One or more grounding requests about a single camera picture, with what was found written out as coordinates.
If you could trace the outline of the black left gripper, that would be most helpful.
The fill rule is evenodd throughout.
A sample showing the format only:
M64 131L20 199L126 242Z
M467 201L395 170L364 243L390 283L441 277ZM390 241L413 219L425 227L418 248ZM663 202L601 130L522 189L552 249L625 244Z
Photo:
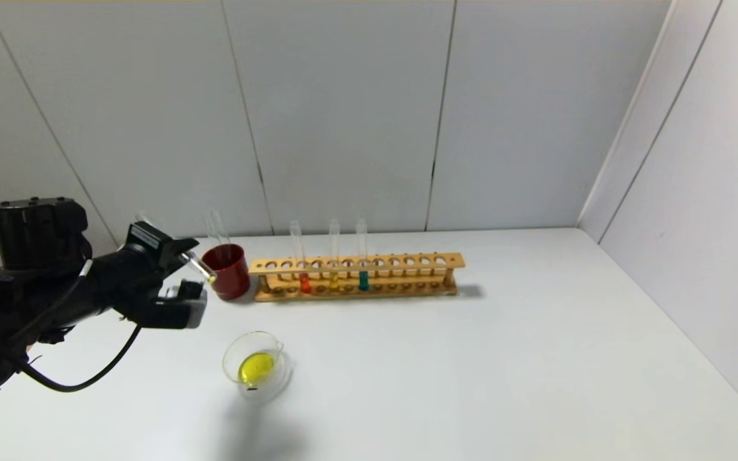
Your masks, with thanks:
M93 313L152 309L160 300L163 278L187 265L197 245L199 240L170 238L149 222L132 223L125 244L93 260Z

